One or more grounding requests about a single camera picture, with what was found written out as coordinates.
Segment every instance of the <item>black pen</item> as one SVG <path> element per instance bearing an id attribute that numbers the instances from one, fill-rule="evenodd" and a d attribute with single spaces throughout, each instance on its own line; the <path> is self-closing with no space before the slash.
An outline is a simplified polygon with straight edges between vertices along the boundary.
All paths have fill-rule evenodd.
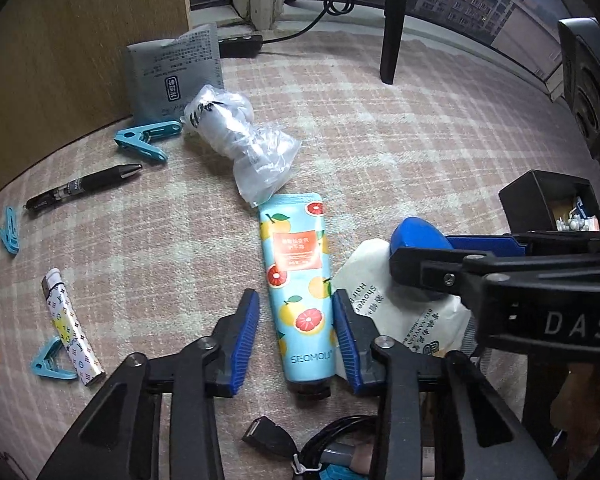
<path id="1" fill-rule="evenodd" d="M 84 192 L 97 191 L 104 187 L 115 186 L 124 182 L 126 178 L 135 175 L 142 170 L 142 164 L 120 164 L 107 170 L 91 173 L 90 175 L 76 178 L 71 182 L 67 182 L 64 186 L 50 189 L 27 200 L 25 209 L 29 211 L 38 211 L 42 208 L 49 207 L 56 202 L 69 196 L 75 196 Z"/>

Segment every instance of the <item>plaid tablecloth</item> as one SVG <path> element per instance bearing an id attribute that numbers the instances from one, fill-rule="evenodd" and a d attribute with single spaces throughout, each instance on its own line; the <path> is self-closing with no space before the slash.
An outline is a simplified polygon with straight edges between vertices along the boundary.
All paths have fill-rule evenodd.
<path id="1" fill-rule="evenodd" d="M 222 63 L 226 87 L 248 96 L 258 122 L 302 139 L 282 191 L 323 197 L 334 270 L 360 242 L 388 238 L 406 216 L 448 234 L 505 232 L 497 193 L 531 168 L 589 178 L 600 202 L 600 171 L 564 104 L 483 62 L 417 41 L 403 44 L 395 84 L 386 86 L 380 49 L 378 37 L 316 32 L 267 46 L 256 59 Z M 145 164 L 137 180 L 35 219 L 20 214 L 39 192 L 135 162 L 112 140 L 126 124 L 53 153 L 0 192 L 0 225 L 4 207 L 16 208 L 21 247 L 12 258 L 0 242 L 0 448 L 35 477 L 94 393 L 29 371 L 55 333 L 40 281 L 59 267 L 108 373 L 132 351 L 179 351 L 232 312 L 243 288 L 259 290 L 262 316 L 244 387 L 216 402 L 221 452 L 228 480 L 288 474 L 288 465 L 240 441 L 254 418 L 269 415 L 301 444 L 334 418 L 376 407 L 338 382 L 330 399 L 295 406 L 270 318 L 258 221 L 237 194 L 230 161 L 197 138 L 177 137 L 160 144 L 168 163 Z M 518 412 L 524 368 L 502 354 L 491 363 L 492 381 Z"/>

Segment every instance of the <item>wall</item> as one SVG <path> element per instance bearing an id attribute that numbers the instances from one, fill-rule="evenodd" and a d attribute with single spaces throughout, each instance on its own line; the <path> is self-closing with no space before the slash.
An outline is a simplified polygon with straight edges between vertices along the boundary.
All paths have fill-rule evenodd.
<path id="1" fill-rule="evenodd" d="M 125 46 L 186 30 L 186 0 L 9 0 L 0 12 L 0 188 L 129 115 Z"/>
<path id="2" fill-rule="evenodd" d="M 532 72 L 539 69 L 540 78 L 554 70 L 556 62 L 550 56 L 560 52 L 560 43 L 519 8 L 513 11 L 491 46 Z"/>

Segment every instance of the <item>white patterned lighter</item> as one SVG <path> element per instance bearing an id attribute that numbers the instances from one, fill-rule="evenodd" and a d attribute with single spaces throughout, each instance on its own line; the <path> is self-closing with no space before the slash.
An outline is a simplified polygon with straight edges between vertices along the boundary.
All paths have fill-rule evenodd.
<path id="1" fill-rule="evenodd" d="M 91 349 L 82 325 L 71 305 L 58 269 L 51 269 L 42 280 L 46 305 L 62 344 L 74 364 L 82 384 L 87 386 L 104 376 L 104 370 Z"/>

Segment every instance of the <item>crumpled clear plastic bag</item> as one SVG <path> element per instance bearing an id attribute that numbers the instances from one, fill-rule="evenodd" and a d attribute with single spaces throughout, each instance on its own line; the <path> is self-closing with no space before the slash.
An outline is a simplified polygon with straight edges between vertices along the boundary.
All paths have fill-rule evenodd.
<path id="1" fill-rule="evenodd" d="M 253 107 L 243 95 L 204 85 L 180 120 L 185 131 L 200 134 L 234 162 L 238 192 L 251 207 L 289 179 L 300 141 L 272 126 L 254 126 Z"/>

